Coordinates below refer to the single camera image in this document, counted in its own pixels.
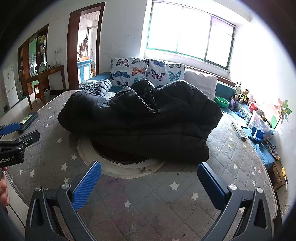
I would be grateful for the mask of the person left hand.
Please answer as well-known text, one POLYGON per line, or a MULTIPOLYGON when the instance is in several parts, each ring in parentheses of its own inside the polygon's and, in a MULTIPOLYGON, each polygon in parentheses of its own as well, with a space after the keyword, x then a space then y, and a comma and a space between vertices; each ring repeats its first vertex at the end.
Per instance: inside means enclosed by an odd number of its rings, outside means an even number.
POLYGON ((7 186, 5 171, 7 171, 6 167, 4 167, 1 172, 0 180, 0 203, 3 207, 6 207, 10 204, 9 190, 7 186))

